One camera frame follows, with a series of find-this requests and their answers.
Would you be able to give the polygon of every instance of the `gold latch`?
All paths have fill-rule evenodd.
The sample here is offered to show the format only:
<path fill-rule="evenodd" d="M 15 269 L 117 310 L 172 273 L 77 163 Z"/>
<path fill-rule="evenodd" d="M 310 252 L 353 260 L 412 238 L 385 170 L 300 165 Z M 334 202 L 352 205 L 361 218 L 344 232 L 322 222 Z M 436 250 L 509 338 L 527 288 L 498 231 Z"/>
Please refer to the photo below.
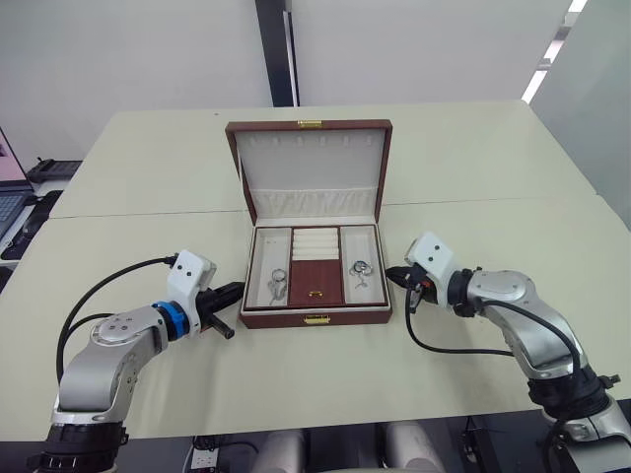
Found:
<path fill-rule="evenodd" d="M 299 128 L 321 128 L 322 120 L 298 120 Z"/>
<path fill-rule="evenodd" d="M 305 315 L 304 321 L 307 325 L 319 325 L 330 323 L 331 317 L 329 315 Z"/>

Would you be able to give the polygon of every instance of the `laptop screen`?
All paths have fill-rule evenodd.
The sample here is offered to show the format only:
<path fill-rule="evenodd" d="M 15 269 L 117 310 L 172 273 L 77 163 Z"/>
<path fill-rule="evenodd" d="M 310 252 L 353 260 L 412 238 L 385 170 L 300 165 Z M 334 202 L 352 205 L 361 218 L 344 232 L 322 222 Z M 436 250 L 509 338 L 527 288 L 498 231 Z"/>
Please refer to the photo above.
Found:
<path fill-rule="evenodd" d="M 20 162 L 0 129 L 0 188 L 30 187 Z"/>

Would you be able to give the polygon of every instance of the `laptop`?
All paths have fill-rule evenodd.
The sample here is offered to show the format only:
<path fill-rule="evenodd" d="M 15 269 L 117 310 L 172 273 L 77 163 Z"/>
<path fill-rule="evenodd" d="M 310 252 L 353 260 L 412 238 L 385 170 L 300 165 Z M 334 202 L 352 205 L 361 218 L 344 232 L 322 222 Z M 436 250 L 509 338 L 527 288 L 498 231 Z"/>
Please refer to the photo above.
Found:
<path fill-rule="evenodd" d="M 11 228 L 32 195 L 33 188 L 0 128 L 0 237 Z"/>

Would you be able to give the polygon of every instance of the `key ring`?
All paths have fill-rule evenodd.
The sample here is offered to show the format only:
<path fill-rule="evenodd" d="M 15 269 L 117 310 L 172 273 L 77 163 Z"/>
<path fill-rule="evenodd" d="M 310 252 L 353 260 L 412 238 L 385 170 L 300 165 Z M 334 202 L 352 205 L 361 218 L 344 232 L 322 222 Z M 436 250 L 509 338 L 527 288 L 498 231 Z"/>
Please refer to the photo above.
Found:
<path fill-rule="evenodd" d="M 287 292 L 287 272 L 284 269 L 276 268 L 272 271 L 272 279 L 267 283 L 267 287 L 272 293 L 272 300 L 269 305 L 273 305 L 274 301 L 282 301 L 285 299 Z"/>
<path fill-rule="evenodd" d="M 349 270 L 349 273 L 352 276 L 357 276 L 359 278 L 360 282 L 357 286 L 355 286 L 355 289 L 368 288 L 368 283 L 364 280 L 364 278 L 373 274 L 373 266 L 371 266 L 371 264 L 367 263 L 366 261 L 358 259 L 353 263 L 353 266 Z"/>

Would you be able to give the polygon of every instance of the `jewelry box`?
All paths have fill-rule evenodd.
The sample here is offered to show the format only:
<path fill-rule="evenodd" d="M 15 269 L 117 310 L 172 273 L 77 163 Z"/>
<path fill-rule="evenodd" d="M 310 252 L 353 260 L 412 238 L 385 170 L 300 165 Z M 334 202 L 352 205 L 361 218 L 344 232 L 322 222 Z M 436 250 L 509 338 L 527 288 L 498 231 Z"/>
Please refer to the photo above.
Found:
<path fill-rule="evenodd" d="M 230 122 L 253 223 L 248 328 L 386 323 L 379 214 L 389 120 Z"/>

